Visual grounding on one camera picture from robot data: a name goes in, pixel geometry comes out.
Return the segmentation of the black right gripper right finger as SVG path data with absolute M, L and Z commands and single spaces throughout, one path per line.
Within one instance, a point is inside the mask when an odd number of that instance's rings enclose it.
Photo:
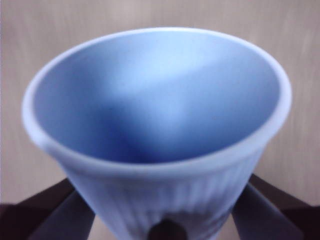
M 310 205 L 255 174 L 238 198 L 232 217 L 242 240 L 320 238 L 318 205 Z

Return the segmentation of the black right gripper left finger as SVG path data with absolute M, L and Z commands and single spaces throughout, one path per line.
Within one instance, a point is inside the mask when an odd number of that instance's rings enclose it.
M 86 240 L 95 213 L 66 178 L 18 203 L 0 205 L 2 240 Z

